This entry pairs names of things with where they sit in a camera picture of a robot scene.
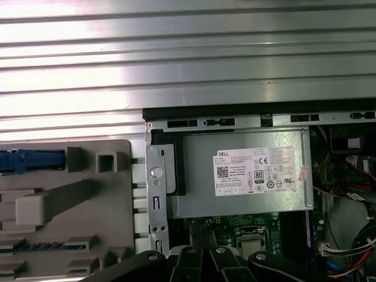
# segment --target ce mark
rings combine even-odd
[[[264,158],[259,158],[259,161],[258,161],[261,165],[262,164],[268,164],[268,158],[267,157],[264,157]]]

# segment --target ridged metal surface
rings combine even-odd
[[[376,0],[3,0],[0,142],[127,138],[144,189],[142,108],[374,97],[375,27]]]

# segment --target white connector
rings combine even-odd
[[[329,248],[329,243],[319,242],[317,243],[317,252],[321,257],[328,257],[330,254],[325,251],[325,247]]]

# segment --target power supply label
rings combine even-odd
[[[218,151],[213,157],[216,196],[296,190],[293,148]]]

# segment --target blue latch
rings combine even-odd
[[[0,150],[0,173],[23,174],[28,170],[64,169],[64,150]]]

